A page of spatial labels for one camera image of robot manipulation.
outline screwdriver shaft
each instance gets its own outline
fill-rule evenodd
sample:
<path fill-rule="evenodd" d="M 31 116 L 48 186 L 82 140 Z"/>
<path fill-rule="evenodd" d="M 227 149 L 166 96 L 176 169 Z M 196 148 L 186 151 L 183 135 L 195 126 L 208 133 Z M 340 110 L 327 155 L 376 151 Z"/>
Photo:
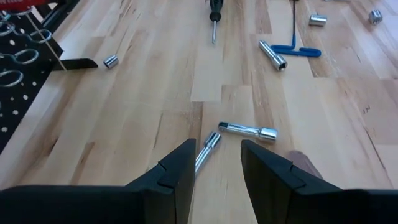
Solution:
<path fill-rule="evenodd" d="M 211 42 L 213 44 L 216 43 L 216 32 L 217 32 L 217 21 L 213 21 L 213 38 L 211 39 Z"/>

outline screwdriver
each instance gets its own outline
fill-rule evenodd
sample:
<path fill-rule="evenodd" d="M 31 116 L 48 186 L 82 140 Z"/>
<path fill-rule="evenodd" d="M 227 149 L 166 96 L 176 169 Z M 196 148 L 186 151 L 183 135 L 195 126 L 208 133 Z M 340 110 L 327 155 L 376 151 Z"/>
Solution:
<path fill-rule="evenodd" d="M 210 0 L 210 20 L 213 21 L 213 38 L 211 42 L 213 44 L 216 43 L 216 30 L 217 30 L 217 22 L 221 19 L 221 8 L 223 7 L 224 0 Z"/>

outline brown object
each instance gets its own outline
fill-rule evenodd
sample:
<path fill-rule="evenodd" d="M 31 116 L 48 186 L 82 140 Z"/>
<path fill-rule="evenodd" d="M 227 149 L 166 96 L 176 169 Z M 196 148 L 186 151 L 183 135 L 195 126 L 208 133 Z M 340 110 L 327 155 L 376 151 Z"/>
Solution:
<path fill-rule="evenodd" d="M 293 165 L 304 170 L 305 172 L 323 179 L 321 173 L 319 173 L 317 168 L 315 168 L 315 166 L 312 164 L 310 158 L 308 158 L 308 156 L 306 156 L 304 153 L 300 151 L 290 151 L 287 154 L 287 159 L 292 161 Z"/>
<path fill-rule="evenodd" d="M 0 155 L 0 187 L 126 184 L 230 121 L 277 129 L 274 152 L 302 151 L 338 187 L 397 188 L 398 1 L 377 3 L 391 15 L 369 30 L 370 1 L 298 2 L 297 45 L 323 55 L 286 56 L 282 75 L 258 41 L 291 42 L 288 0 L 229 1 L 215 46 L 208 1 L 82 0 L 54 33 L 62 57 L 120 64 L 50 75 Z M 309 30 L 314 11 L 335 19 Z M 256 222 L 242 139 L 224 134 L 198 176 L 192 224 Z"/>

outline wooden surface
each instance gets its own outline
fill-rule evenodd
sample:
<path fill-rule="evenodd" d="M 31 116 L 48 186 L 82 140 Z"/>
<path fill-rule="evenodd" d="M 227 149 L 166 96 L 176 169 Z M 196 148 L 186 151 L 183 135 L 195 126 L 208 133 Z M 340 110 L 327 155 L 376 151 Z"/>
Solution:
<path fill-rule="evenodd" d="M 384 20 L 367 22 L 378 8 Z M 54 72 L 0 156 L 0 186 L 124 185 L 219 121 L 279 130 L 270 150 L 304 153 L 339 187 L 398 187 L 398 2 L 297 3 L 297 43 L 279 73 L 257 42 L 289 44 L 288 0 L 225 1 L 216 45 L 208 1 L 84 0 L 55 34 L 64 58 L 112 70 Z M 309 27 L 312 13 L 325 27 Z M 223 134 L 197 178 L 192 223 L 255 223 L 241 136 Z"/>

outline black plastic jaw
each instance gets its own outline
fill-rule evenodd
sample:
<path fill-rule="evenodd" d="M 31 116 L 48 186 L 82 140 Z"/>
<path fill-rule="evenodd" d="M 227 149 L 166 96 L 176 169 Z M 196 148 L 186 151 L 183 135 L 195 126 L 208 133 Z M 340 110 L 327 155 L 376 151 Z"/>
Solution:
<path fill-rule="evenodd" d="M 0 223 L 186 224 L 195 182 L 189 139 L 124 187 L 23 186 L 0 192 Z"/>
<path fill-rule="evenodd" d="M 341 190 L 249 140 L 241 160 L 258 224 L 398 223 L 396 190 Z"/>

